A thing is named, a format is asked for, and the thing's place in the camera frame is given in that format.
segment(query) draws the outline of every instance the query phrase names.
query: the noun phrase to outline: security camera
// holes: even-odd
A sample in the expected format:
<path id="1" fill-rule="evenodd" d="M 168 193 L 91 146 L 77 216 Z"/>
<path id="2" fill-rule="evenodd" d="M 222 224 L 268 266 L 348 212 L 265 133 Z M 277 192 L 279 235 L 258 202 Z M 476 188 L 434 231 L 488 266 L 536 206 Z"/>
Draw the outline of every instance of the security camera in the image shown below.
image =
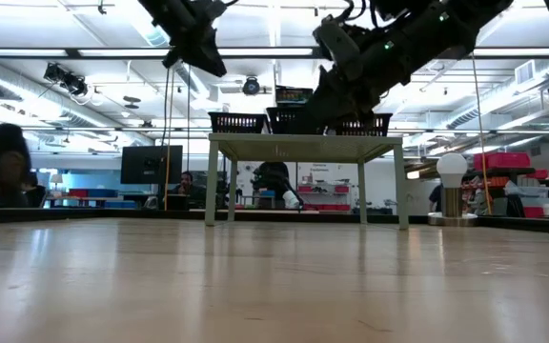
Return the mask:
<path id="1" fill-rule="evenodd" d="M 247 81 L 243 85 L 243 93 L 245 95 L 256 95 L 259 93 L 259 83 L 257 82 L 257 77 L 247 76 Z"/>

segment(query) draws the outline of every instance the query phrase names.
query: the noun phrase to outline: white table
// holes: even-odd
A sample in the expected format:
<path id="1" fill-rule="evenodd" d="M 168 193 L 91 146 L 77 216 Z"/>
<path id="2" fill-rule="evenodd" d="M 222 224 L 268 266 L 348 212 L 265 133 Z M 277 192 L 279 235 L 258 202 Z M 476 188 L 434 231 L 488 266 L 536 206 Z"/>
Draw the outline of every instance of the white table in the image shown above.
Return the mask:
<path id="1" fill-rule="evenodd" d="M 236 194 L 238 161 L 315 162 L 357 164 L 359 171 L 359 218 L 368 223 L 366 212 L 365 163 L 393 150 L 396 170 L 396 198 L 399 228 L 408 229 L 406 174 L 402 139 L 394 137 L 321 136 L 291 134 L 211 133 L 209 134 L 209 175 L 205 224 L 215 223 L 217 154 L 221 151 L 232 161 L 230 194 Z M 234 221 L 235 198 L 230 196 L 228 220 Z"/>

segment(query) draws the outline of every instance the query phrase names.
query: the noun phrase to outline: light bulb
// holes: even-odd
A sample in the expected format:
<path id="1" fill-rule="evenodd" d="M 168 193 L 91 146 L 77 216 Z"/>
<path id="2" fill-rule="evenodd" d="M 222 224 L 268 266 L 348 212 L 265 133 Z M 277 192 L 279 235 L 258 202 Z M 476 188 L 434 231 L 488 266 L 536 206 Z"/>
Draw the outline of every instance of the light bulb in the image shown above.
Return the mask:
<path id="1" fill-rule="evenodd" d="M 437 161 L 437 172 L 444 188 L 459 188 L 467 172 L 467 161 L 460 153 L 446 153 Z"/>

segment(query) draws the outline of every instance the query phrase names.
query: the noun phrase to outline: black chair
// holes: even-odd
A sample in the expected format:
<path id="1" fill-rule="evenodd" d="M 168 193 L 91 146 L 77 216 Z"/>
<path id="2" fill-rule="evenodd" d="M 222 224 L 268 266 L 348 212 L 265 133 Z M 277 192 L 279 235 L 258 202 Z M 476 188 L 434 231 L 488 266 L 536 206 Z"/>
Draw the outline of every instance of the black chair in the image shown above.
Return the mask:
<path id="1" fill-rule="evenodd" d="M 43 208 L 46 201 L 46 193 L 46 187 L 44 186 L 36 186 L 35 189 L 26 191 L 25 196 L 27 196 L 29 207 L 36 209 Z"/>

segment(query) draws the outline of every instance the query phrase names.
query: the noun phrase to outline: robotic arm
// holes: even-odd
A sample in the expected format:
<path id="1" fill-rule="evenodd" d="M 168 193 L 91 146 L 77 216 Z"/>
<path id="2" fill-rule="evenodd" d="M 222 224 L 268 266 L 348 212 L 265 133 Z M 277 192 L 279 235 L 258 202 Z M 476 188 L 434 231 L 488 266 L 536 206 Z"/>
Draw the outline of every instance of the robotic arm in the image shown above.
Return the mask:
<path id="1" fill-rule="evenodd" d="M 171 37 L 172 50 L 164 65 L 178 59 L 216 76 L 226 73 L 217 52 L 213 20 L 229 5 L 219 0 L 139 0 Z M 349 8 L 338 17 L 328 16 L 314 31 L 322 55 L 333 61 L 330 71 L 320 69 L 319 84 L 306 105 L 307 115 L 298 118 L 297 133 L 315 126 L 332 125 L 354 115 L 371 117 L 380 97 L 397 83 L 406 85 L 413 72 L 444 52 L 448 59 L 470 53 L 480 28 L 508 8 L 513 0 L 369 0 L 375 28 L 346 24 Z M 380 28 L 376 13 L 394 20 Z"/>

